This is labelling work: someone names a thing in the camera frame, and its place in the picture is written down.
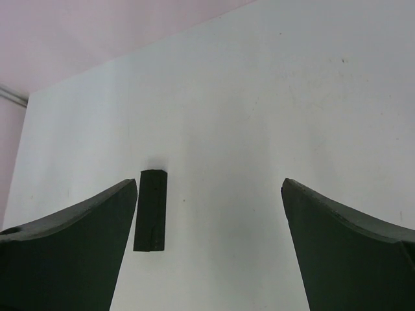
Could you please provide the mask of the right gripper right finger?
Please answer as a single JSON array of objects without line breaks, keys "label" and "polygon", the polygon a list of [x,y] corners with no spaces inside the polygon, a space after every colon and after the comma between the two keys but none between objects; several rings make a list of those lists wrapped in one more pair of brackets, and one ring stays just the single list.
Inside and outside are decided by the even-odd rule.
[{"label": "right gripper right finger", "polygon": [[414,309],[414,230],[293,179],[281,196],[310,310]]}]

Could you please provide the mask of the black glasses case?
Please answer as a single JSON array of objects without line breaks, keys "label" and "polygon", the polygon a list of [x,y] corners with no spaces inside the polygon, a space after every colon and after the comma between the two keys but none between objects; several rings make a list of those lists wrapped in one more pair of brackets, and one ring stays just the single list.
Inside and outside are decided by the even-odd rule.
[{"label": "black glasses case", "polygon": [[144,170],[139,182],[134,251],[165,249],[168,174],[164,170]]}]

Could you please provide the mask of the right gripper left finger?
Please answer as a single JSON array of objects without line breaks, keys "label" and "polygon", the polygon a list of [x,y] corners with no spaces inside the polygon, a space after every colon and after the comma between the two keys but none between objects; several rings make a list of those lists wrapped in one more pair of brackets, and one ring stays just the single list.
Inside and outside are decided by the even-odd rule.
[{"label": "right gripper left finger", "polygon": [[109,310],[136,201],[126,179],[1,231],[1,309]]}]

